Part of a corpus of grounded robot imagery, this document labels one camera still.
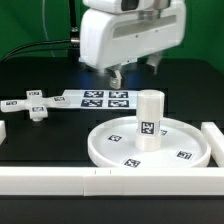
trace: black tabletop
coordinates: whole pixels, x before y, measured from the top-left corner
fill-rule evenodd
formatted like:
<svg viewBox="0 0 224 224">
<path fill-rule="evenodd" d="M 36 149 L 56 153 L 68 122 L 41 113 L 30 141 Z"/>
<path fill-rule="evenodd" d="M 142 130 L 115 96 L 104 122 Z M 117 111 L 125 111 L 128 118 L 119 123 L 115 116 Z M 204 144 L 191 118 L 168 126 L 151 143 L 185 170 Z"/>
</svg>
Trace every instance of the black tabletop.
<svg viewBox="0 0 224 224">
<path fill-rule="evenodd" d="M 163 91 L 165 117 L 199 129 L 201 122 L 212 121 L 224 130 L 224 76 L 208 63 L 163 60 L 157 75 L 139 63 L 124 66 L 122 75 L 125 80 L 122 89 Z M 0 100 L 25 99 L 27 90 L 42 90 L 44 97 L 61 95 L 65 89 L 108 90 L 109 78 L 109 74 L 89 70 L 67 59 L 12 60 L 0 64 Z M 132 115 L 135 110 L 48 109 L 47 119 L 33 122 L 28 111 L 1 112 L 7 138 L 0 146 L 0 166 L 94 166 L 87 153 L 89 132 L 110 119 Z M 1 196 L 0 220 L 1 223 L 209 223 L 208 220 L 220 223 L 224 218 L 223 206 L 222 197 Z"/>
</svg>

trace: white cross-shaped piece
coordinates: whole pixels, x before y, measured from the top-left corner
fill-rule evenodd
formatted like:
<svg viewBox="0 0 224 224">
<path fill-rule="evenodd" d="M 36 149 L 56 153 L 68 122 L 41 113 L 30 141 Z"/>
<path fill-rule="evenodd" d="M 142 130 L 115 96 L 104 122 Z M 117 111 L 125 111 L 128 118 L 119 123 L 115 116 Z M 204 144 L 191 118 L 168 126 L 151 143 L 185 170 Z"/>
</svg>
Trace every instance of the white cross-shaped piece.
<svg viewBox="0 0 224 224">
<path fill-rule="evenodd" d="M 49 98 L 42 97 L 41 90 L 27 91 L 27 100 L 5 100 L 1 101 L 2 112 L 15 112 L 21 110 L 29 110 L 30 119 L 33 121 L 41 121 L 48 117 L 48 107 L 67 107 L 70 100 L 66 96 L 54 96 Z"/>
</svg>

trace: black and white tag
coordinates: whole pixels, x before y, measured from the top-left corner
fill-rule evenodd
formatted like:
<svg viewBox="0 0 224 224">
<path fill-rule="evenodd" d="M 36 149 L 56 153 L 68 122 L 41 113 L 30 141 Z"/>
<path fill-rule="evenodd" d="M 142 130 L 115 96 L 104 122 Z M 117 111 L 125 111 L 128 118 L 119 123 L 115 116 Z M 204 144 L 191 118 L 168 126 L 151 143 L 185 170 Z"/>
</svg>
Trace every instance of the black and white tag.
<svg viewBox="0 0 224 224">
<path fill-rule="evenodd" d="M 108 140 L 110 141 L 114 141 L 114 142 L 119 142 L 120 140 L 122 139 L 121 136 L 118 136 L 118 135 L 111 135 Z"/>
<path fill-rule="evenodd" d="M 29 96 L 40 96 L 40 91 L 28 91 Z"/>
<path fill-rule="evenodd" d="M 65 101 L 65 98 L 63 96 L 54 97 L 54 101 Z"/>
<path fill-rule="evenodd" d="M 128 92 L 109 92 L 109 98 L 128 98 Z"/>
<path fill-rule="evenodd" d="M 165 136 L 165 135 L 167 135 L 167 134 L 168 134 L 168 131 L 166 131 L 166 130 L 161 130 L 161 135 Z"/>
<path fill-rule="evenodd" d="M 32 107 L 32 111 L 33 112 L 42 112 L 42 111 L 44 111 L 44 108 L 43 107 Z"/>
<path fill-rule="evenodd" d="M 194 157 L 194 154 L 190 152 L 178 151 L 177 157 L 185 160 L 191 160 Z"/>
<path fill-rule="evenodd" d="M 103 100 L 82 100 L 81 107 L 102 107 Z"/>
<path fill-rule="evenodd" d="M 130 167 L 133 167 L 133 168 L 136 168 L 139 166 L 141 162 L 140 161 L 137 161 L 137 160 L 134 160 L 134 159 L 128 159 L 124 165 L 125 166 L 130 166 Z"/>
<path fill-rule="evenodd" d="M 155 134 L 155 123 L 151 122 L 142 122 L 141 123 L 141 133 L 147 135 Z"/>
<path fill-rule="evenodd" d="M 85 91 L 84 97 L 86 98 L 103 98 L 104 91 Z"/>
<path fill-rule="evenodd" d="M 109 100 L 108 101 L 108 107 L 129 107 L 129 101 L 128 100 Z"/>
<path fill-rule="evenodd" d="M 6 106 L 15 106 L 17 105 L 17 101 L 16 100 L 12 100 L 12 101 L 6 101 Z"/>
</svg>

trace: white round plate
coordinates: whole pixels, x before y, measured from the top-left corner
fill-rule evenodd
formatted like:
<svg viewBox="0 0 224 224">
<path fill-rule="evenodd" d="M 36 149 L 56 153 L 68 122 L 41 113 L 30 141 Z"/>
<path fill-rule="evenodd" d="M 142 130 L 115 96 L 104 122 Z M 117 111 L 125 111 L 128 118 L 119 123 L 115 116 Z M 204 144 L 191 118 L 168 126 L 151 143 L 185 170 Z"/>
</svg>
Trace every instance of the white round plate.
<svg viewBox="0 0 224 224">
<path fill-rule="evenodd" d="M 186 123 L 163 118 L 161 147 L 143 152 L 135 146 L 136 117 L 107 121 L 92 130 L 88 153 L 99 167 L 205 167 L 211 148 L 200 130 Z"/>
</svg>

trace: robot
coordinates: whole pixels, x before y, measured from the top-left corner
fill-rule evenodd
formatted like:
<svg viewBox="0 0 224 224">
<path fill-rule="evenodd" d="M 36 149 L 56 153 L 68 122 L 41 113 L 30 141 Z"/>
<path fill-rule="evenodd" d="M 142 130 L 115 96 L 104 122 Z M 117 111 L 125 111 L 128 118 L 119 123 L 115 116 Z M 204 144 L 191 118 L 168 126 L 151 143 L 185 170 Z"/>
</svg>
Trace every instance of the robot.
<svg viewBox="0 0 224 224">
<path fill-rule="evenodd" d="M 85 64 L 112 71 L 110 86 L 121 87 L 120 68 L 148 56 L 157 73 L 162 51 L 184 37 L 184 0 L 83 0 L 90 7 L 81 24 L 80 53 Z"/>
</svg>

